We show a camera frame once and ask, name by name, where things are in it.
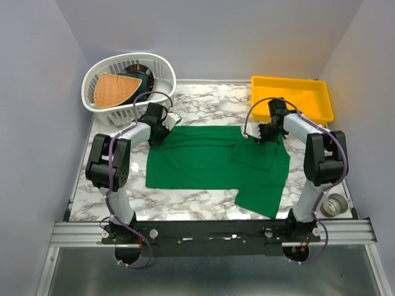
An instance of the yellow plastic tray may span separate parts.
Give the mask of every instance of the yellow plastic tray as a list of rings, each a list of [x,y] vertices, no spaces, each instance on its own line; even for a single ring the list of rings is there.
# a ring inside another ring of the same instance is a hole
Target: yellow plastic tray
[[[252,105],[266,97],[283,97],[318,123],[325,125],[333,121],[333,112],[328,88],[324,81],[253,76],[251,78]],[[252,111],[257,121],[270,121],[268,102],[262,102]]]

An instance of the laundry basket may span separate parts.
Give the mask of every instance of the laundry basket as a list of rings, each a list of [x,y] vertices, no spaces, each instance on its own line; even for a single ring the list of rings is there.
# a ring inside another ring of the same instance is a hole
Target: laundry basket
[[[111,123],[115,125],[126,125],[132,122],[135,117],[133,115],[133,104],[120,105],[116,107],[99,109],[93,101],[94,88],[101,73],[119,74],[124,68],[130,65],[140,64],[147,66],[154,74],[154,89],[168,94],[172,99],[176,88],[176,79],[172,66],[163,57],[156,54],[134,53],[120,54],[108,59],[102,60],[94,65],[84,77],[81,88],[82,103],[89,111],[96,114],[99,120],[109,126]],[[140,117],[147,109],[149,102],[155,102],[166,107],[170,106],[170,102],[162,94],[151,94],[145,102],[136,103],[136,113]]]

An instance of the white wall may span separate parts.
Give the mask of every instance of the white wall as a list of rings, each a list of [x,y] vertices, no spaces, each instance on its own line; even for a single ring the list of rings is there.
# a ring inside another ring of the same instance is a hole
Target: white wall
[[[352,199],[395,292],[395,1],[365,0],[321,76],[346,133]]]
[[[53,0],[1,1],[0,28],[0,295],[32,296],[88,136],[88,64]]]
[[[362,0],[57,0],[88,62],[164,56],[177,78],[318,78]]]

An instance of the marble surface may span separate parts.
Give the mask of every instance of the marble surface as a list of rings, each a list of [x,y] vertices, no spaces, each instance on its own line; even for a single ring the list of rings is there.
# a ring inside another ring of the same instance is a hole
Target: marble surface
[[[182,84],[177,86],[173,111],[182,116],[181,125],[241,125],[251,106],[249,84]],[[118,131],[104,126],[97,118],[89,136],[88,147],[79,175],[77,191],[72,199],[70,221],[98,221],[109,212],[103,196],[85,178],[85,166],[95,134]],[[281,198],[277,218],[286,218],[295,206],[305,183],[303,173],[304,144],[290,135],[285,147],[291,156],[289,176]],[[265,219],[235,205],[232,190],[168,190],[145,187],[149,146],[139,145],[131,152],[127,182],[129,203],[139,220],[232,220]],[[341,184],[332,190],[346,195]]]

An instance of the green fabric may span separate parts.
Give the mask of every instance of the green fabric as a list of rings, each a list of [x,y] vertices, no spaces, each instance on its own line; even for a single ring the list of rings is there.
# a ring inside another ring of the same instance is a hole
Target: green fabric
[[[275,218],[288,177],[283,140],[255,143],[240,126],[176,126],[151,147],[146,186],[162,189],[238,189],[235,204]]]

